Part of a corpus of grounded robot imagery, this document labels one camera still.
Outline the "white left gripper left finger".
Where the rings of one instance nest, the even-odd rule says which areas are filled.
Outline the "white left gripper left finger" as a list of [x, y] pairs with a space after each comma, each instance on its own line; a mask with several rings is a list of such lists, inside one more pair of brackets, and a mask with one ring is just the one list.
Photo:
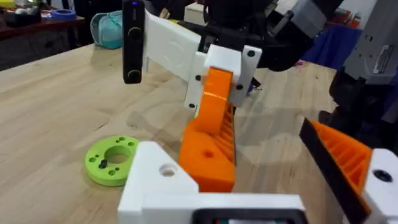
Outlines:
[[180, 196], [198, 193], [198, 184], [152, 141], [140, 142], [118, 206], [119, 223], [191, 223], [192, 209]]

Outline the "white orange left gripper right finger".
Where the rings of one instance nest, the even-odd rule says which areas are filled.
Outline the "white orange left gripper right finger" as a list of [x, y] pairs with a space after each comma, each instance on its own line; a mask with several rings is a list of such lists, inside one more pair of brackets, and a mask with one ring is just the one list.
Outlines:
[[343, 223], [397, 223], [397, 156], [317, 121], [299, 132], [343, 211]]

